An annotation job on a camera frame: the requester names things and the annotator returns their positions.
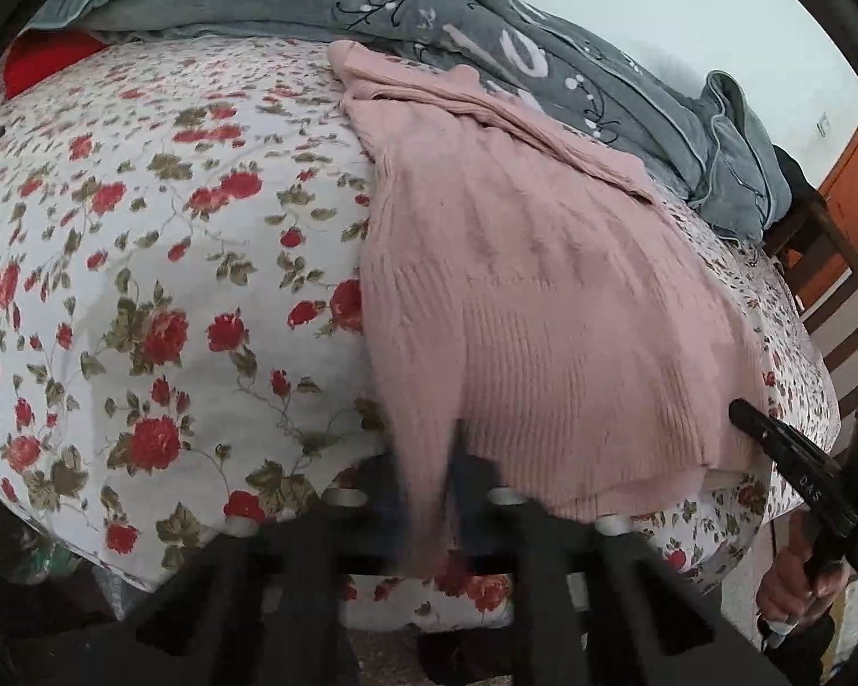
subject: pink sweater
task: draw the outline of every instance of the pink sweater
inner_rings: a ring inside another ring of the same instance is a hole
[[[641,161],[481,89],[330,46],[378,173],[364,331],[418,524],[455,420],[505,480],[579,520],[668,508],[748,469],[758,338]]]

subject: red pillow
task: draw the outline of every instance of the red pillow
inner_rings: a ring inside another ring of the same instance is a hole
[[[79,31],[27,31],[10,46],[3,70],[7,98],[14,98],[61,69],[91,57],[104,43]]]

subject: wall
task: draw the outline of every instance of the wall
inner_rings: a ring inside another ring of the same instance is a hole
[[[588,28],[689,95],[722,69],[819,185],[858,126],[858,79],[796,0],[524,0]],[[831,130],[820,137],[824,113]]]

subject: human hand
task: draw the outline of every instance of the human hand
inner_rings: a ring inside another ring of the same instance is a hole
[[[813,554],[813,542],[805,533],[807,517],[806,511],[792,513],[788,547],[778,553],[763,575],[757,605],[766,621],[798,619],[799,628],[808,627],[826,612],[848,584],[851,573],[848,563],[827,567],[812,584],[807,580],[804,563]]]

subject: bed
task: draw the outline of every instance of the bed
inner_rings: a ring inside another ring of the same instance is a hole
[[[0,99],[0,497],[139,588],[383,447],[357,272],[374,171],[340,96],[325,45],[207,37]],[[828,451],[839,403],[776,266],[658,189],[762,339],[769,414]],[[707,590],[798,503],[760,461],[634,524]],[[340,596],[353,628],[510,620],[509,578],[456,555]]]

